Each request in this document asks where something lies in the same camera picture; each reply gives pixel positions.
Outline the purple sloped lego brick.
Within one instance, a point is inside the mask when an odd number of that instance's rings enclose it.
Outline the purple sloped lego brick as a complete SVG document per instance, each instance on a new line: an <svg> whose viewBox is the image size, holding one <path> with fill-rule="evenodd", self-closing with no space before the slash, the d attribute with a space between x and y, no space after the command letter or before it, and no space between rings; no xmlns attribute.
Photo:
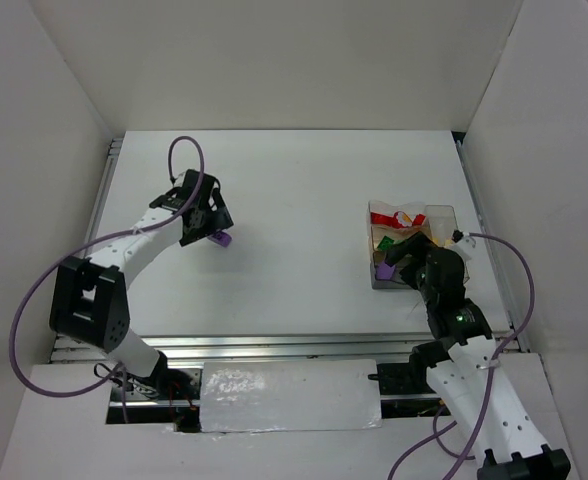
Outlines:
<svg viewBox="0 0 588 480"><path fill-rule="evenodd" d="M212 234L209 237L209 240L223 248L227 248L232 242L232 237L225 231L219 231Z"/></svg>

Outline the small red lego brick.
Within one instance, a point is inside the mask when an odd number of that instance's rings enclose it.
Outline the small red lego brick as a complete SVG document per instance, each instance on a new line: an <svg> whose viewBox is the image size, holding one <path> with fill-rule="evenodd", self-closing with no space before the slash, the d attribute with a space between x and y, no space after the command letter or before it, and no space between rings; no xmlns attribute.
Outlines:
<svg viewBox="0 0 588 480"><path fill-rule="evenodd" d="M424 214L418 214L412 220L412 225L413 226L421 226L425 222L425 219L426 219L426 217Z"/></svg>

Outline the purple round flower lego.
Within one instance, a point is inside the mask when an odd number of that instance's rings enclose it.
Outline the purple round flower lego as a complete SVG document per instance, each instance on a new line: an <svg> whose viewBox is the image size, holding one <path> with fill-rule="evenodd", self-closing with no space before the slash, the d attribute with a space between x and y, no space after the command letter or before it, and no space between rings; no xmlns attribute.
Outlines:
<svg viewBox="0 0 588 480"><path fill-rule="evenodd" d="M382 261L375 270L375 278L381 281L391 281L395 276L396 266Z"/></svg>

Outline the green square lego brick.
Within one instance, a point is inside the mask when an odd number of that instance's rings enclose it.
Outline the green square lego brick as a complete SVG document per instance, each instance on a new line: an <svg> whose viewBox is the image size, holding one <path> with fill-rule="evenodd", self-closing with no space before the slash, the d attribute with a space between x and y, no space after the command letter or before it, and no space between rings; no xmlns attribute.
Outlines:
<svg viewBox="0 0 588 480"><path fill-rule="evenodd" d="M393 238L384 236L380 243L377 246L377 250L378 251L386 251L389 248L393 247L396 244L395 240Z"/></svg>

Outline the red curved lego brick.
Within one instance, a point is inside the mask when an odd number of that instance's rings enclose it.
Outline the red curved lego brick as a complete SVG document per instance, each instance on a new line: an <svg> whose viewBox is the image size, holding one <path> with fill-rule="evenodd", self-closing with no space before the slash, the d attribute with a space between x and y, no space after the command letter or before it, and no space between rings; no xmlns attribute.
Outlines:
<svg viewBox="0 0 588 480"><path fill-rule="evenodd" d="M372 225L382 225L395 229L402 227L396 215L388 216L377 212L370 213L370 222Z"/></svg>

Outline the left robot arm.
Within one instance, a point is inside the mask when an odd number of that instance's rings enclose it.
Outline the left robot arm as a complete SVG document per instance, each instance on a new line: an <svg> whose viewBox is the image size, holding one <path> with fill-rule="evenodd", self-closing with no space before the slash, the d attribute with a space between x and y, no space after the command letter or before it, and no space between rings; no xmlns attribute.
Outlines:
<svg viewBox="0 0 588 480"><path fill-rule="evenodd" d="M176 186L149 204L132 235L110 240L86 258L71 255L61 263L50 328L124 366L126 376L151 398L197 398L194 377L170 368L167 356L133 331L127 293L135 278L169 247L201 239L226 247L232 225L219 180L185 171Z"/></svg>

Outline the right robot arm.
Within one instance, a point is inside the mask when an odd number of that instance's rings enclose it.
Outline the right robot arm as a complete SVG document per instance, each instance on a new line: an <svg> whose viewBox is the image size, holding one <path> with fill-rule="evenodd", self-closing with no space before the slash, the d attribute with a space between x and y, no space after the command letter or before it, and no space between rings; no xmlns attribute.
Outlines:
<svg viewBox="0 0 588 480"><path fill-rule="evenodd" d="M550 447L500 365L501 353L521 332L497 341L466 294L465 263L480 237L455 231L451 244L440 247L418 232L390 247L376 269L381 279L399 276L424 302L434 339L413 349L410 364L467 437L445 476L454 478L473 458L479 479L565 479L568 455Z"/></svg>

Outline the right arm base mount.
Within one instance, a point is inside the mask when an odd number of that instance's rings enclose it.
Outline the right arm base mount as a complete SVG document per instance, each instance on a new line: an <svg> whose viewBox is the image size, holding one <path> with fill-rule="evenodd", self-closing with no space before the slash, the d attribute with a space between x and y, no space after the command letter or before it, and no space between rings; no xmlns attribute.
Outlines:
<svg viewBox="0 0 588 480"><path fill-rule="evenodd" d="M414 347L407 362L379 363L368 379L378 385L382 418L433 417L441 403L427 384L427 369L449 359L436 340Z"/></svg>

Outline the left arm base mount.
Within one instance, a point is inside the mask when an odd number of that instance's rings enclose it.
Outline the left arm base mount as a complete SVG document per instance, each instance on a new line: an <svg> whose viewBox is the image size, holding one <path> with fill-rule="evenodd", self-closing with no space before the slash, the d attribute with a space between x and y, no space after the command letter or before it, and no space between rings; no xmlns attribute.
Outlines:
<svg viewBox="0 0 588 480"><path fill-rule="evenodd" d="M184 373L189 377L187 389L175 381L165 393L158 393L151 387L128 378L128 385L122 387L122 379L111 383L105 423L107 425L151 425L162 424L172 431L200 433L200 389L201 368L188 368Z"/></svg>

